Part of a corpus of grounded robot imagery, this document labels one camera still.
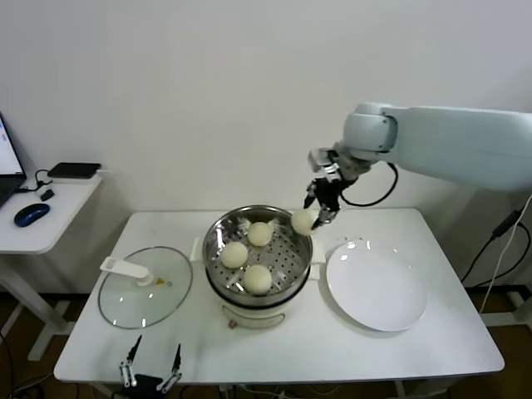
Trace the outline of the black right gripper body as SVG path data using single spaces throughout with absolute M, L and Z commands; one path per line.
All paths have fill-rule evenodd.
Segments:
M 341 193 L 342 182 L 340 180 L 316 179 L 314 182 L 314 195 L 323 210 L 340 210 Z

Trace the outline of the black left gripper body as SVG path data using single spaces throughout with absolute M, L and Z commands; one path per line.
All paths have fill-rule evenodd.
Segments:
M 133 393 L 167 393 L 167 381 L 161 377 L 135 374 L 131 383 Z

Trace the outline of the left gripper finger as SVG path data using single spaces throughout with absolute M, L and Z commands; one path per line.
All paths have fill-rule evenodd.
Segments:
M 181 365 L 181 344 L 178 345 L 175 358 L 172 364 L 172 368 L 170 371 L 170 375 L 161 382 L 156 390 L 157 391 L 169 391 L 182 377 L 182 374 L 180 372 L 180 365 Z
M 126 359 L 120 363 L 119 370 L 123 387 L 135 387 L 137 385 L 137 380 L 133 371 L 133 362 L 140 346 L 141 339 L 142 336 L 140 335 L 128 352 Z

